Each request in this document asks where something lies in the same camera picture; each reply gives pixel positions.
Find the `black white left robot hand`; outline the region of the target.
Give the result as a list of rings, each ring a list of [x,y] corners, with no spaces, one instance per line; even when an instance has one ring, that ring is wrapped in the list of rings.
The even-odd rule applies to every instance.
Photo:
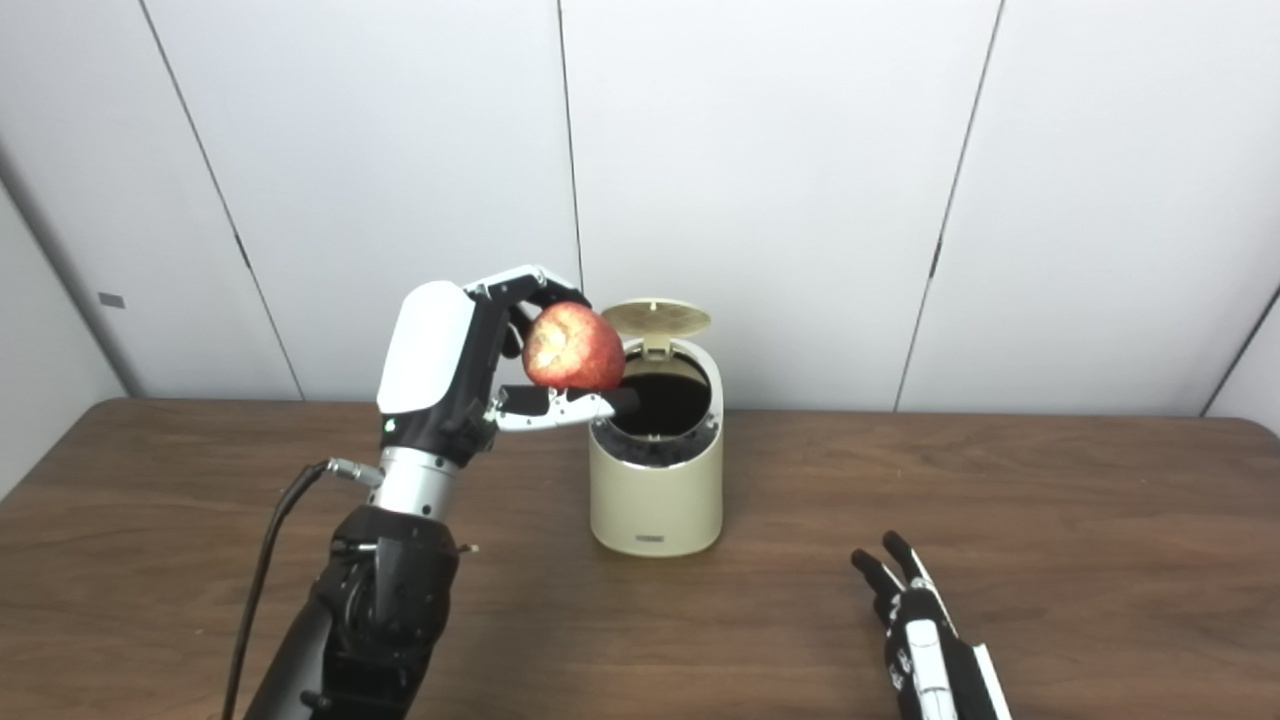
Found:
[[[502,359],[522,350],[532,316],[524,304],[548,309],[591,306],[571,281],[540,265],[522,265],[470,284],[433,281],[401,305],[387,351],[376,404],[381,447],[438,456],[463,468],[492,450],[500,432],[567,427],[636,413],[635,388],[586,382],[534,380],[499,386]]]

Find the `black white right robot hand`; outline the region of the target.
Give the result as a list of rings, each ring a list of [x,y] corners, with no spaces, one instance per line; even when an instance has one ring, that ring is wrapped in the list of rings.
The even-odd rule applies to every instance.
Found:
[[[882,544],[895,574],[858,548],[851,565],[873,593],[884,626],[884,666],[902,719],[1010,719],[1009,702],[986,644],[965,642],[915,548],[896,530]]]

